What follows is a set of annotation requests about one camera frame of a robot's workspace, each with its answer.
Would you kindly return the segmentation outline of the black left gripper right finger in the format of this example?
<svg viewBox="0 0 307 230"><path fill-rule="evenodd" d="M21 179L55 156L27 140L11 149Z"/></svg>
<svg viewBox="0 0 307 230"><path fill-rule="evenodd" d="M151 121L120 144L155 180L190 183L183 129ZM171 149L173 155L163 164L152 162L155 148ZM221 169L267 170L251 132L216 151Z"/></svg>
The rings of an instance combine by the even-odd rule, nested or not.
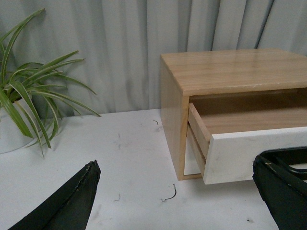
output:
<svg viewBox="0 0 307 230"><path fill-rule="evenodd" d="M280 230L307 228L307 183L262 156L253 162L253 180Z"/></svg>

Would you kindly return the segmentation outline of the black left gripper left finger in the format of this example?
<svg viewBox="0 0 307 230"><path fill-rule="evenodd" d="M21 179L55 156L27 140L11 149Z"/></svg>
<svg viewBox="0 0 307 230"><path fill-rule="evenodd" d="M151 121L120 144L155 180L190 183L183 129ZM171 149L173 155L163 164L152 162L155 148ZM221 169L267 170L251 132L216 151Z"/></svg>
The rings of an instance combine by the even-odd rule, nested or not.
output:
<svg viewBox="0 0 307 230"><path fill-rule="evenodd" d="M86 229L101 170L91 161L11 230L84 230Z"/></svg>

